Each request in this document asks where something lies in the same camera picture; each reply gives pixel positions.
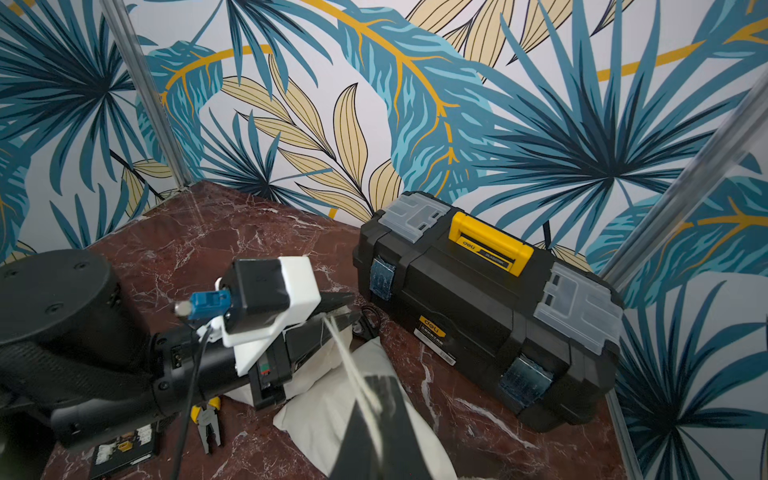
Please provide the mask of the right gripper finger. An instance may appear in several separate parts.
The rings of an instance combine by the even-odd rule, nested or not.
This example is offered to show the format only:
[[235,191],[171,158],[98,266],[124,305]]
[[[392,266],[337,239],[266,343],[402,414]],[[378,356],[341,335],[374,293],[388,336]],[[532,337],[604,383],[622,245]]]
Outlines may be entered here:
[[330,479],[430,479],[406,402],[392,376],[364,378],[380,407],[356,402]]

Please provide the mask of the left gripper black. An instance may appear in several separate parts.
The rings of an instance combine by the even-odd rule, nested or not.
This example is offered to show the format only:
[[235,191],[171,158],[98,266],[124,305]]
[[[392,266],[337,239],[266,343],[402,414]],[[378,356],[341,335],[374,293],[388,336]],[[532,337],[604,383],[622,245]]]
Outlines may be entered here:
[[[321,292],[317,311],[332,312],[352,304],[355,298],[352,292]],[[318,317],[281,333],[248,372],[254,408],[261,410],[284,401],[285,385],[299,367],[334,339],[331,328],[341,333],[360,318],[359,312]]]

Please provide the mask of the cream drawstring soil bag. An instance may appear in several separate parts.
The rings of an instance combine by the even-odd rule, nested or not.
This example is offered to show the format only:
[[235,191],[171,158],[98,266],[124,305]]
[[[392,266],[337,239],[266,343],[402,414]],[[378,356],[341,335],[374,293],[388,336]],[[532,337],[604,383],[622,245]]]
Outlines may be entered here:
[[380,341],[355,351],[322,318],[341,364],[295,396],[274,426],[329,479],[455,479],[437,435],[408,400]]

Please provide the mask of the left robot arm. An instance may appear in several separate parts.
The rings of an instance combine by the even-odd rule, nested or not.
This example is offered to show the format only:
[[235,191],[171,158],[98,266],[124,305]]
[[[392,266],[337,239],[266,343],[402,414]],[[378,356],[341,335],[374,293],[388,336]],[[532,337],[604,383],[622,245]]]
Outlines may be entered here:
[[38,415],[87,447],[249,387],[281,402],[301,367],[358,320],[354,295],[323,292],[303,256],[237,259],[211,291],[152,333],[101,255],[58,250],[1,269],[1,410]]

